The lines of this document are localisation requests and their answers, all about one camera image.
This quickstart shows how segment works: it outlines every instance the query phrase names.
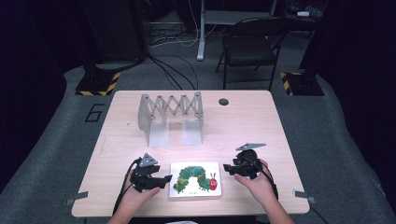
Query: black chair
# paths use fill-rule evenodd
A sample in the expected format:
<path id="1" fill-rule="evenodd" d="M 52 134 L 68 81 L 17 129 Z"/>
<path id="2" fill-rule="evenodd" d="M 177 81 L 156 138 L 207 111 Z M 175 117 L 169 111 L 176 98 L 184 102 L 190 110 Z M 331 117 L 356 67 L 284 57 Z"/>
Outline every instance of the black chair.
<path id="1" fill-rule="evenodd" d="M 218 72 L 219 66 L 224 64 L 223 89 L 225 90 L 226 84 L 230 83 L 227 81 L 227 66 L 256 66 L 254 71 L 257 71 L 262 65 L 272 65 L 270 78 L 254 77 L 236 81 L 270 81 L 270 91 L 281 43 L 290 32 L 290 28 L 290 21 L 286 18 L 252 18 L 239 21 L 231 27 L 229 34 L 222 39 L 223 52 L 216 68 Z"/>

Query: red caterpillar head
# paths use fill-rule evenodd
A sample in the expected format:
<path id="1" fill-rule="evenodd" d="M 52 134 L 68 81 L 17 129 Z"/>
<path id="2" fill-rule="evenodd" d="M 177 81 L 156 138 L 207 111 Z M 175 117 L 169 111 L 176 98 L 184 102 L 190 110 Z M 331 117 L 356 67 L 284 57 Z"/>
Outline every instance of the red caterpillar head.
<path id="1" fill-rule="evenodd" d="M 215 179 L 216 173 L 210 174 L 210 176 L 212 177 L 210 179 L 210 190 L 215 190 L 218 187 L 218 181 Z"/>

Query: dark background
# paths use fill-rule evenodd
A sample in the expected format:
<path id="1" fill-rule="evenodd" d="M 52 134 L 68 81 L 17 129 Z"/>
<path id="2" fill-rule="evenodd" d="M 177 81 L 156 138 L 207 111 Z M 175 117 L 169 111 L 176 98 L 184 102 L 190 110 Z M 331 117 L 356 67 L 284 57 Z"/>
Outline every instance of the dark background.
<path id="1" fill-rule="evenodd" d="M 302 68 L 317 70 L 332 85 L 351 136 L 396 211 L 394 8 L 391 1 L 330 1 Z M 70 46 L 68 16 L 79 21 L 86 49 L 102 63 L 79 1 L 1 3 L 1 189 L 62 101 L 64 73 L 81 66 Z"/>

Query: gray carpet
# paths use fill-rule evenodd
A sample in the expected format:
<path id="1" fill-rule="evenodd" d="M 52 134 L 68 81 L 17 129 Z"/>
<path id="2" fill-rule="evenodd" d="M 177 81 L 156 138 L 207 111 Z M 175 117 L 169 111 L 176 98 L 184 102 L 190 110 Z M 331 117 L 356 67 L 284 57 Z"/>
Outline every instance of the gray carpet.
<path id="1" fill-rule="evenodd" d="M 285 40 L 272 90 L 304 189 L 316 198 L 313 206 L 329 223 L 396 223 L 375 173 L 347 132 L 332 88 L 320 77 L 318 82 L 325 96 L 288 96 L 283 88 L 279 73 L 299 72 L 308 43 L 306 37 L 306 34 L 292 34 Z M 197 47 L 198 43 L 189 48 L 168 44 L 149 51 L 195 84 L 186 62 L 175 56 L 160 55 L 172 54 L 190 62 L 199 90 L 221 89 L 221 73 L 214 72 L 221 54 L 220 38 L 211 36 L 207 40 L 203 62 L 196 61 Z M 236 69 L 238 73 L 250 71 Z M 0 223 L 83 223 L 83 219 L 71 215 L 72 207 L 64 205 L 64 201 L 78 192 L 113 96 L 76 96 L 75 87 L 83 74 L 82 68 L 64 74 L 67 79 L 64 100 L 29 157 L 0 195 Z M 191 89 L 179 75 L 174 77 L 183 89 Z M 265 89 L 265 85 L 230 87 Z M 146 59 L 121 73 L 115 91 L 173 89 L 163 71 Z M 98 122 L 84 122 L 93 104 L 104 104 L 96 107 L 103 110 L 103 114 Z M 296 223 L 322 223 L 312 210 L 292 217 Z M 265 221 L 266 217 L 257 219 Z M 87 223 L 106 223 L 107 220 L 89 218 Z"/>

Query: black equipment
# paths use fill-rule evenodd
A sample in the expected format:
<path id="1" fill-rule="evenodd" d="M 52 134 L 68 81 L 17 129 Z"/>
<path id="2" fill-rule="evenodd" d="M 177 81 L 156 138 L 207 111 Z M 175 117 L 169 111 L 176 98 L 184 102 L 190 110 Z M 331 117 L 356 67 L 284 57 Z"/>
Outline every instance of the black equipment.
<path id="1" fill-rule="evenodd" d="M 151 175 L 157 173 L 160 170 L 160 166 L 155 165 L 158 162 L 154 160 L 148 153 L 143 156 L 143 159 L 139 157 L 139 159 L 134 160 L 132 164 L 129 166 L 128 171 L 126 172 L 124 181 L 122 183 L 121 191 L 119 197 L 116 200 L 116 204 L 114 205 L 113 215 L 116 213 L 119 208 L 120 202 L 124 193 L 134 185 L 134 188 L 142 192 L 143 189 L 155 189 L 160 187 L 161 189 L 165 188 L 166 183 L 169 183 L 172 179 L 171 175 L 166 175 L 164 178 L 152 177 Z M 125 183 L 128 179 L 129 173 L 131 172 L 132 167 L 136 165 L 134 171 L 131 174 L 131 185 L 129 185 L 125 189 Z"/>
<path id="2" fill-rule="evenodd" d="M 270 181 L 274 194 L 278 199 L 276 184 L 272 178 L 270 170 L 268 170 L 268 167 L 266 167 L 260 159 L 257 158 L 257 153 L 251 149 L 254 147 L 260 147 L 260 145 L 265 146 L 265 144 L 245 144 L 238 148 L 237 150 L 242 151 L 236 155 L 236 159 L 233 159 L 234 166 L 223 164 L 224 170 L 229 172 L 230 175 L 239 174 L 241 176 L 248 176 L 250 179 L 256 178 L 258 172 L 262 173 Z M 267 168 L 269 175 L 264 172 L 262 165 Z"/>

